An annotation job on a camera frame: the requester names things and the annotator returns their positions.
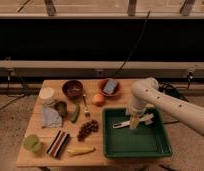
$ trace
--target chocolate bar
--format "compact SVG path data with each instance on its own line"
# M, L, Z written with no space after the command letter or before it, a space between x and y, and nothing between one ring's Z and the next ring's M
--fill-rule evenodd
M59 131L47 150L47 154L51 157L58 158L65 145L69 142L70 134Z

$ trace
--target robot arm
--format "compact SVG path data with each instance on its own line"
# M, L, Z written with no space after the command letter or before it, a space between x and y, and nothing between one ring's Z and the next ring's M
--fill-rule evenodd
M135 82L131 87L133 96L128 104L129 113L143 111L149 102L204 136L204 108L160 93L157 89L158 82L154 78Z

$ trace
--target round object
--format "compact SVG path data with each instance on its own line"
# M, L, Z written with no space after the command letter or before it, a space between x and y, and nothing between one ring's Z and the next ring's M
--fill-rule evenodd
M39 140L39 137L35 134L27 136L23 141L23 147L26 150L37 152L41 149L42 144Z
M105 102L105 97L101 93L97 93L93 96L93 104L96 106L102 106Z
M55 102L54 99L54 89L50 87L42 88L39 92L39 97L42 100L42 104L51 105Z
M114 89L112 94L107 94L107 93L104 92L104 88L105 88L105 86L106 86L108 81L109 81L109 79L104 79L104 80L100 80L98 82L99 92L101 94L103 94L104 96L107 96L107 97L112 97L112 96L119 95L120 94L120 90L121 90L121 85L120 85L120 83L118 81L117 81L117 85L116 85L116 87L115 87L115 89Z
M83 85L80 81L67 81L62 87L63 93L71 100L78 99L83 94Z
M62 118L67 115L67 103L65 103L64 101L56 102L54 108L58 111L59 115Z

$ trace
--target plastic tray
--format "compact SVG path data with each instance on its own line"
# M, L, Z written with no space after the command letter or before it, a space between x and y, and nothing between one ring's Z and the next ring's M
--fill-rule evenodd
M141 122L131 131L129 127L112 128L113 124L129 120L125 108L105 108L103 110L104 155L107 158L120 157L167 157L172 155L161 116L155 108L147 109L153 113L153 123L146 126Z

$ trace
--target white container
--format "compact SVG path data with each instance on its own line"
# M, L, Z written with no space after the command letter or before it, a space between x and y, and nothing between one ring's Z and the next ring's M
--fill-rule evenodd
M54 89L50 87L42 88L39 92L39 97L43 105L52 105L55 102Z

